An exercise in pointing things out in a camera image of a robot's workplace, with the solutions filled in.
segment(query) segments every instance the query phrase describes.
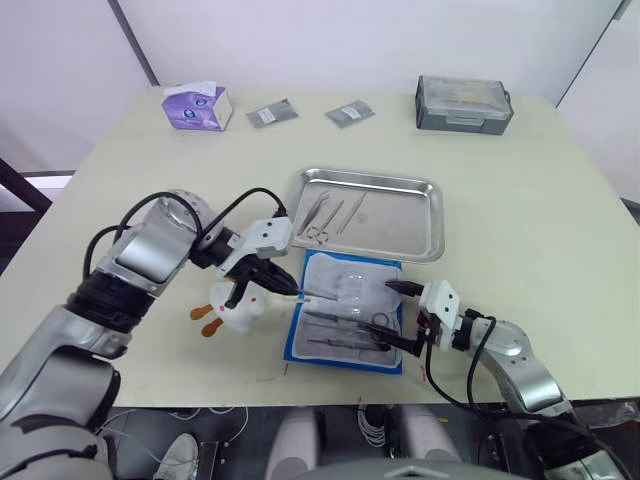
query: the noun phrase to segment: table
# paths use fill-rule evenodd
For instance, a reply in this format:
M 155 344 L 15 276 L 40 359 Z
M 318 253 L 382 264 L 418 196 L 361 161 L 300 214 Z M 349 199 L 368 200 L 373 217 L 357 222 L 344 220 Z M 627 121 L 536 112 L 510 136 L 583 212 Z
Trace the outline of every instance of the table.
M 300 118 L 254 130 L 245 116 L 288 96 Z M 324 112 L 360 98 L 376 116 L 339 130 Z M 185 188 L 217 210 L 244 190 L 281 196 L 305 166 L 426 177 L 444 196 L 445 254 L 405 265 L 419 282 L 448 279 L 463 305 L 519 324 L 571 399 L 640 394 L 639 229 L 544 100 L 513 99 L 503 136 L 419 131 L 411 95 L 234 92 L 225 133 L 169 126 L 161 88 L 143 91 L 123 122 L 90 154 L 0 277 L 0 367 L 80 282 L 91 236 L 117 223 L 148 193 Z M 227 224 L 241 230 L 270 215 L 251 197 Z M 106 251 L 109 242 L 96 254 Z M 278 263 L 300 275 L 303 251 Z M 440 402 L 422 360 L 405 356 L 403 376 L 287 364 L 293 304 L 274 298 L 250 334 L 200 335 L 191 308 L 208 302 L 212 269 L 189 264 L 133 331 L 115 362 L 118 405 L 222 406 Z M 405 308 L 405 335 L 415 305 Z M 434 376 L 464 396 L 469 357 L 435 353 Z M 484 368 L 476 398 L 499 400 Z

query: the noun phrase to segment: white wall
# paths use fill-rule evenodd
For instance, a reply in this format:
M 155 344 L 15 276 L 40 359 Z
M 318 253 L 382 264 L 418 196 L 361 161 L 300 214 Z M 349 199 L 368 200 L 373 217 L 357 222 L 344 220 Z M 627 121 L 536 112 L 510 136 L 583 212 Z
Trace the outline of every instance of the white wall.
M 121 0 L 163 84 L 404 91 L 497 78 L 556 103 L 619 0 Z
M 75 170 L 148 85 L 104 0 L 0 2 L 0 158 Z
M 640 0 L 611 23 L 559 111 L 618 194 L 640 202 Z

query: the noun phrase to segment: gray plastic case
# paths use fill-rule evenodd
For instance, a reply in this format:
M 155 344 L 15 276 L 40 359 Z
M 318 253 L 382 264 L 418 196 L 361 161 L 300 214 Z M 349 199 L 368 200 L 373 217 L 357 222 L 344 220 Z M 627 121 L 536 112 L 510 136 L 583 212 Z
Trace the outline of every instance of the gray plastic case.
M 502 135 L 513 117 L 500 81 L 420 75 L 416 127 L 423 130 Z

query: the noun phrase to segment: person's shoe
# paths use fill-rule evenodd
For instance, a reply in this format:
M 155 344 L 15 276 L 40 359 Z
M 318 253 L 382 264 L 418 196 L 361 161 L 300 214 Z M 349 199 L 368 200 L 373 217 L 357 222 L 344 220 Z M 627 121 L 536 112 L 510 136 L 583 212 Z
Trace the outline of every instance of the person's shoe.
M 198 442 L 188 433 L 176 438 L 162 457 L 154 480 L 188 480 L 198 464 Z

